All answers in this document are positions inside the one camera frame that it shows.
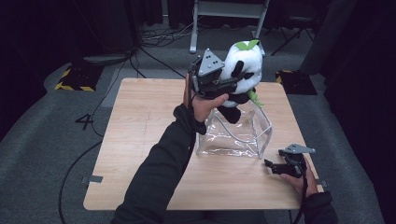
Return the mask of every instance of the person's left hand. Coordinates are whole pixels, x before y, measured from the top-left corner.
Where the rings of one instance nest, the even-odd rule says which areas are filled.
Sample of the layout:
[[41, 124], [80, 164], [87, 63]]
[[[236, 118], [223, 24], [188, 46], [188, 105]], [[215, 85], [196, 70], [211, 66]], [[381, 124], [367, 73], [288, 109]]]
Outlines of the person's left hand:
[[[186, 87], [184, 88], [184, 99], [183, 104], [187, 108], [189, 108], [189, 95], [188, 90], [189, 88], [189, 76], [190, 74], [186, 75]], [[191, 97], [195, 95], [195, 92], [191, 90]], [[228, 94], [224, 93], [221, 96], [213, 99], [213, 100], [206, 100], [201, 98], [199, 95], [195, 95], [192, 100], [192, 107], [194, 107], [194, 116], [195, 119], [199, 122], [204, 122], [210, 114], [210, 111], [228, 100]]]

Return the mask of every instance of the wooden table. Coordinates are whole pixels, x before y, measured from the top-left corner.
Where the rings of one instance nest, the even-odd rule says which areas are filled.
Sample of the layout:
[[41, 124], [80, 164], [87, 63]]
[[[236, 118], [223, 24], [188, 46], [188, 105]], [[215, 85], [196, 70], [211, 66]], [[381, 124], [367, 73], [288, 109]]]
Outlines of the wooden table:
[[[304, 145], [287, 96], [280, 84], [260, 83], [257, 93], [263, 110], [273, 123], [273, 134], [264, 158], [284, 162], [280, 148], [291, 143]], [[138, 166], [175, 118], [174, 108], [183, 98], [184, 80], [125, 78], [108, 123], [84, 200], [88, 210], [115, 210]], [[271, 174], [256, 158], [234, 156], [191, 156], [170, 210], [297, 209], [300, 197], [278, 175]]]

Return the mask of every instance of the green leaf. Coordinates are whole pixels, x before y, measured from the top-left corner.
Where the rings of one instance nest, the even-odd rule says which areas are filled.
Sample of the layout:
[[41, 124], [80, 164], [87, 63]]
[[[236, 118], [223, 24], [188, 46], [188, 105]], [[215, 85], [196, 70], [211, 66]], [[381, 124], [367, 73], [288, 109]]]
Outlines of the green leaf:
[[244, 42], [238, 42], [235, 44], [235, 46], [240, 50], [248, 50], [248, 46]]
[[256, 46], [257, 43], [259, 43], [259, 41], [260, 40], [258, 39], [250, 40], [250, 42], [248, 42], [247, 50], [253, 49], [254, 46]]

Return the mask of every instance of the transparent box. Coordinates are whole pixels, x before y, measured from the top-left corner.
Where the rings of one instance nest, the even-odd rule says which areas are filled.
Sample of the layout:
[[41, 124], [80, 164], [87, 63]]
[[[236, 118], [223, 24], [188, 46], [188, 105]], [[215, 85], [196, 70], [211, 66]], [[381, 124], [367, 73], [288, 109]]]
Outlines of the transparent box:
[[241, 118], [228, 122], [217, 109], [206, 120], [206, 134], [197, 138], [197, 155], [228, 155], [262, 158], [272, 134], [272, 124], [253, 102], [239, 105]]

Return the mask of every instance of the gray floor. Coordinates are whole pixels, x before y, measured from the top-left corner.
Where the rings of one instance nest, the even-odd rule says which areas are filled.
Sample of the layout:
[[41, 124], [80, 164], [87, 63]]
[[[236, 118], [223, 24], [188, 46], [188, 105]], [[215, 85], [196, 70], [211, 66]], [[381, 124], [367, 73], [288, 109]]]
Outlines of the gray floor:
[[[204, 30], [198, 37], [198, 54], [210, 48], [225, 59], [231, 44], [249, 40], [251, 30], [254, 27]], [[261, 36], [267, 52], [262, 81], [274, 82], [277, 70], [297, 69], [311, 44], [308, 37], [302, 35], [276, 56], [269, 56], [282, 41], [278, 30]], [[186, 36], [169, 46], [145, 50], [176, 70], [187, 71], [190, 61], [196, 58], [189, 54], [189, 44], [190, 38]], [[147, 77], [181, 78], [169, 71], [159, 74], [168, 69], [141, 50], [136, 58]], [[44, 83], [48, 93], [18, 120], [0, 143], [0, 223], [61, 223], [58, 195], [64, 174], [81, 153], [102, 139], [90, 126], [83, 131], [83, 124], [75, 120], [92, 114], [98, 106], [93, 117], [94, 129], [98, 133], [106, 130], [118, 84], [114, 84], [104, 98], [121, 64], [105, 68], [96, 92], [56, 91], [54, 87], [66, 66], [48, 76]], [[136, 77], [136, 71], [127, 63], [117, 81], [122, 77]], [[306, 144], [318, 151], [313, 160], [319, 176], [330, 185], [327, 189], [332, 192], [340, 223], [384, 223], [373, 185], [323, 97], [324, 78], [315, 75], [311, 79], [318, 95], [288, 97]], [[108, 223], [113, 215], [111, 211], [87, 211], [82, 205], [86, 186], [79, 180], [92, 174], [98, 151], [96, 147], [82, 157], [66, 181], [63, 212], [67, 223]], [[289, 223], [287, 211], [265, 213], [268, 223]]]

